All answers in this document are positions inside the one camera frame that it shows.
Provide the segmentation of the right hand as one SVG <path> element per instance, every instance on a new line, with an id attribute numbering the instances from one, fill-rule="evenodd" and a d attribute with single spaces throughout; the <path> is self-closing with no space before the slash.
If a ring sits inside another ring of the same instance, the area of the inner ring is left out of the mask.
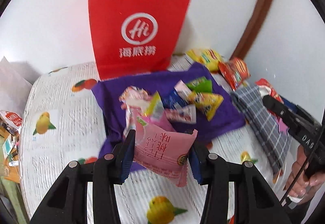
<path id="1" fill-rule="evenodd" d="M 299 145 L 299 147 L 297 148 L 296 161 L 293 163 L 291 167 L 291 173 L 288 177 L 288 180 L 286 181 L 285 188 L 284 188 L 285 190 L 289 189 L 290 184 L 297 176 L 305 160 L 306 160 L 306 155 L 304 149 L 301 145 Z M 311 200 L 323 184 L 324 184 L 324 173 L 317 172 L 312 177 L 308 178 L 305 175 L 305 172 L 303 171 L 298 177 L 291 191 L 289 191 L 289 195 L 295 198 L 298 197 L 302 198 L 300 204 L 303 204 L 304 202 L 308 202 L 309 200 Z"/>

